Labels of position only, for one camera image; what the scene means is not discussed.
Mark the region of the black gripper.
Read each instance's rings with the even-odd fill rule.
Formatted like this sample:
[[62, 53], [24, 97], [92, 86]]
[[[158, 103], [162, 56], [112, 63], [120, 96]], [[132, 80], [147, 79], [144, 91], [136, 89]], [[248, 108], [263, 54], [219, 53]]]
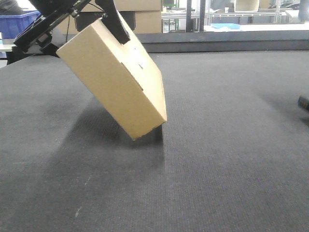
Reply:
[[[69, 15], [76, 16], [90, 3], [89, 0], [31, 0], [30, 3], [40, 12], [40, 15], [27, 26], [14, 40], [14, 45], [27, 52], [39, 38], [46, 35], [51, 40], [52, 30]], [[121, 44], [130, 41], [130, 35], [125, 29], [113, 0], [95, 0], [105, 15], [102, 22], [111, 34]]]

